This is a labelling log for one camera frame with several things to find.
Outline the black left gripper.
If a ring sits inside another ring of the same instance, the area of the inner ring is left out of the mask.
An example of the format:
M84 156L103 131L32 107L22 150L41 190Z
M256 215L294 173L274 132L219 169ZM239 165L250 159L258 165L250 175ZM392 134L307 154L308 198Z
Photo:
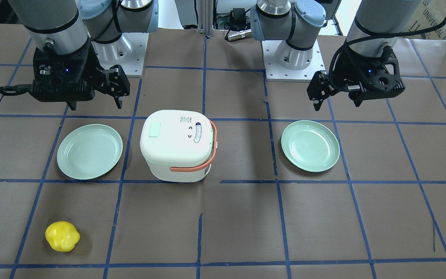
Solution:
M353 83L348 79L352 77L353 65L350 58L337 58L335 63L333 59L329 65L329 77L325 71L317 71L314 73L308 87L307 94L309 100L312 101L315 111L319 111L323 102L329 97L333 97L339 92L349 93L348 86ZM354 106L361 106L363 98L353 97Z

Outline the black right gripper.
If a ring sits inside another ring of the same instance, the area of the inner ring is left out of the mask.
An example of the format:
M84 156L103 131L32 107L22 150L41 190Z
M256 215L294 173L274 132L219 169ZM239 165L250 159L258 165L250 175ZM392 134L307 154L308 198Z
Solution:
M94 90L113 97L118 109L122 109L123 100L130 94L129 79L121 65L113 65L104 69L92 46L82 46L80 55L79 81L77 85L77 101L90 101L94 98ZM70 110L75 111L77 101L67 101Z

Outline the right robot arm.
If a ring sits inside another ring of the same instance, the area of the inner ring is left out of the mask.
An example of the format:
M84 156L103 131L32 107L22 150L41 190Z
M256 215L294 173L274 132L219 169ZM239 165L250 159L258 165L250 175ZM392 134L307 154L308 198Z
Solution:
M134 48L126 33L153 33L157 0L10 0L36 49L31 84L0 87L3 96L28 93L39 102L78 102L109 95L118 109L130 94L124 65Z

